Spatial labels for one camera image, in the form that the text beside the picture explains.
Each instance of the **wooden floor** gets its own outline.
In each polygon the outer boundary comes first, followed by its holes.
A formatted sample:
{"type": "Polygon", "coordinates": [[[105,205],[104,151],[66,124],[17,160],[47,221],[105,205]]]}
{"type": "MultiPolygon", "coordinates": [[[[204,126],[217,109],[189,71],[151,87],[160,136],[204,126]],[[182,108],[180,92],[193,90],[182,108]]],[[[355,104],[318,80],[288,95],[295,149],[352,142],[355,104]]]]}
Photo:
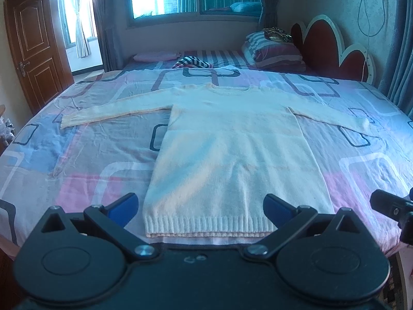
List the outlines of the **wooden floor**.
{"type": "Polygon", "coordinates": [[[13,261],[0,250],[0,310],[11,310],[23,299],[13,279],[13,261]]]}

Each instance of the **pink pillow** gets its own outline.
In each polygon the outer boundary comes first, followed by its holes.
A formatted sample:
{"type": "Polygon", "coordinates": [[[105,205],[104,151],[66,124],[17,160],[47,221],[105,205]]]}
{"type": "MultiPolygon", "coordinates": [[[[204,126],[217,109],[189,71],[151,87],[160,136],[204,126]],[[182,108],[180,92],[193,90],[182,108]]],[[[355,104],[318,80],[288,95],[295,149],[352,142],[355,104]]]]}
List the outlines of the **pink pillow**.
{"type": "Polygon", "coordinates": [[[159,51],[138,53],[133,60],[138,62],[152,63],[156,61],[172,61],[181,56],[180,52],[176,51],[159,51]]]}

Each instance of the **baseboard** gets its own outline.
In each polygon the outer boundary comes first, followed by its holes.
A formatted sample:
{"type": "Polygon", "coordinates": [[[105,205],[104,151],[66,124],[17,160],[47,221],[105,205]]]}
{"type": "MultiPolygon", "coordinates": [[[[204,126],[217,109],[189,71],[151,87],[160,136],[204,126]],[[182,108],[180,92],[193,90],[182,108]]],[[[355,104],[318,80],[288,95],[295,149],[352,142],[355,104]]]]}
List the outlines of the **baseboard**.
{"type": "Polygon", "coordinates": [[[99,71],[99,70],[103,70],[103,65],[98,65],[98,66],[92,66],[90,68],[84,68],[83,70],[77,70],[77,71],[73,71],[72,75],[80,75],[80,74],[85,74],[85,73],[91,73],[94,71],[99,71]]]}

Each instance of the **sweater sleeve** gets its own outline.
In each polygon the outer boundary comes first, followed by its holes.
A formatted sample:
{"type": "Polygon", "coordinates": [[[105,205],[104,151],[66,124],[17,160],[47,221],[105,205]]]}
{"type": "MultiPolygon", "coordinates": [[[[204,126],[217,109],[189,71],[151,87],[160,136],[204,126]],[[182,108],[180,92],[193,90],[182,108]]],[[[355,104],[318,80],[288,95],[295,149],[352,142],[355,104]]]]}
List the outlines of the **sweater sleeve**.
{"type": "Polygon", "coordinates": [[[133,113],[148,113],[157,110],[171,109],[174,99],[191,87],[192,86],[166,88],[133,95],[100,106],[86,108],[85,110],[63,116],[60,129],[117,118],[133,113]]]}
{"type": "Polygon", "coordinates": [[[342,126],[364,135],[379,137],[377,129],[366,118],[356,118],[334,110],[327,105],[315,103],[293,94],[286,93],[282,97],[284,98],[283,104],[293,114],[302,115],[330,125],[342,126]]]}

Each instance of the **ribbed hem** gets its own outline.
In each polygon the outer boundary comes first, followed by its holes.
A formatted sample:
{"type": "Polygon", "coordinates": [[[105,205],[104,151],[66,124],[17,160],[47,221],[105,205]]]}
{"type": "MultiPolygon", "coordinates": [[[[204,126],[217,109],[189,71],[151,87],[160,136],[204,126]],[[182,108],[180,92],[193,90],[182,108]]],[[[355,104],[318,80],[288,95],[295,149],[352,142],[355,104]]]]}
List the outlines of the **ribbed hem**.
{"type": "Polygon", "coordinates": [[[144,216],[146,236],[182,237],[263,237],[276,230],[266,217],[144,216]]]}

